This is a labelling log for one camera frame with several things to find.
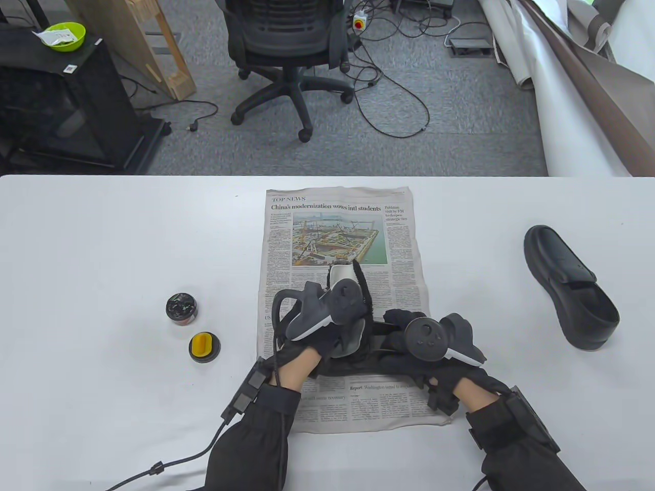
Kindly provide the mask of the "person's left hand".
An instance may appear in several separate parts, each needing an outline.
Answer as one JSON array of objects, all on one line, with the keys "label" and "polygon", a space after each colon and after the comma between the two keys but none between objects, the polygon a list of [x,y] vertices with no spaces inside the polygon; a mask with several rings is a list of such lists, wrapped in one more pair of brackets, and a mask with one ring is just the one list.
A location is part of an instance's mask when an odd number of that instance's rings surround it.
[{"label": "person's left hand", "polygon": [[341,327],[329,325],[319,329],[301,341],[286,341],[281,350],[266,360],[272,369],[270,381],[293,391],[301,391],[302,385],[320,362],[329,358],[341,344]]}]

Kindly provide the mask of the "person's right hand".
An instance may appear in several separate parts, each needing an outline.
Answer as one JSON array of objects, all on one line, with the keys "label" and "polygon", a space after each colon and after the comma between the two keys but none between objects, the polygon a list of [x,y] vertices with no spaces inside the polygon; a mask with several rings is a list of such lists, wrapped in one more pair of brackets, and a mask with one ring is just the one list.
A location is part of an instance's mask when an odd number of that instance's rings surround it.
[{"label": "person's right hand", "polygon": [[421,388],[428,385],[431,409],[451,416],[462,400],[456,386],[465,378],[491,393],[510,393],[482,368],[486,358],[473,344],[472,325],[460,314],[436,321],[419,311],[389,309],[383,320],[395,329],[384,339],[380,373],[409,377]]}]

